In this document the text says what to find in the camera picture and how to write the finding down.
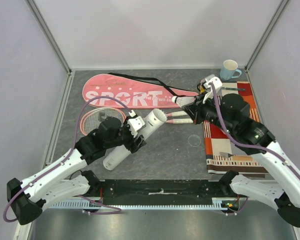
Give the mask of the white shuttlecock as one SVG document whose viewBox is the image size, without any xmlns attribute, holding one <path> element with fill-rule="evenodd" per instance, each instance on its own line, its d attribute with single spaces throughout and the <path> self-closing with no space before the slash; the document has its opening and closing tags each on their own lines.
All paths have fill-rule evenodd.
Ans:
<svg viewBox="0 0 300 240">
<path fill-rule="evenodd" d="M 177 104 L 180 108 L 188 104 L 192 104 L 195 100 L 195 96 L 173 96 L 171 98 L 171 101 Z"/>
<path fill-rule="evenodd" d="M 161 111 L 159 109 L 155 109 L 153 112 L 154 112 L 155 117 L 159 121 L 161 121 L 163 123 L 167 121 L 167 117 L 166 117 L 166 115 L 165 115 L 165 113 L 163 111 Z"/>
</svg>

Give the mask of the white shuttlecock tube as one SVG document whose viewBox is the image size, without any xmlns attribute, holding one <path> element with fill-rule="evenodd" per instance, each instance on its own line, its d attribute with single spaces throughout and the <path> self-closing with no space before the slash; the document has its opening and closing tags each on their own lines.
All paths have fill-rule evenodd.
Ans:
<svg viewBox="0 0 300 240">
<path fill-rule="evenodd" d="M 128 123 L 132 123 L 136 130 L 135 137 L 126 146 L 121 145 L 114 148 L 114 150 L 103 160 L 103 166 L 109 170 L 114 170 L 125 158 L 130 154 L 135 153 L 141 147 L 146 145 L 146 139 L 150 137 L 160 126 L 167 121 L 164 112 L 158 108 L 153 109 L 145 118 L 140 116 L 137 120 L 130 119 Z"/>
</svg>

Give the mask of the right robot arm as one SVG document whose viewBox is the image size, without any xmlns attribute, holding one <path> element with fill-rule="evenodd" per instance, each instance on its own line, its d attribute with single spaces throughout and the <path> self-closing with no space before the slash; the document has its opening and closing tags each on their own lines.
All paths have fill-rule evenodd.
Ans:
<svg viewBox="0 0 300 240">
<path fill-rule="evenodd" d="M 249 117 L 250 105 L 243 97 L 230 93 L 218 100 L 216 95 L 209 93 L 183 97 L 176 103 L 194 124 L 207 121 L 221 129 L 237 148 L 260 163 L 280 185 L 271 190 L 230 170 L 220 180 L 220 193 L 225 197 L 234 193 L 251 197 L 275 209 L 290 225 L 300 228 L 300 171 L 266 126 Z"/>
</svg>

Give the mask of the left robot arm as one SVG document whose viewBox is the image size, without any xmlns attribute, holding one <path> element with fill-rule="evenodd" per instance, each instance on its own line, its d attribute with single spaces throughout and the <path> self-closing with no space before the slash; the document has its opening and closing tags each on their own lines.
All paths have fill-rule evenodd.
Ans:
<svg viewBox="0 0 300 240">
<path fill-rule="evenodd" d="M 108 149 L 123 146 L 135 153 L 146 144 L 144 137 L 138 135 L 145 125 L 137 115 L 127 117 L 125 122 L 107 117 L 98 128 L 75 141 L 55 163 L 23 180 L 11 179 L 6 184 L 7 208 L 12 209 L 20 225 L 26 225 L 57 202 L 72 196 L 96 196 L 101 182 L 91 170 L 83 171 L 69 182 L 63 179 L 105 156 Z"/>
</svg>

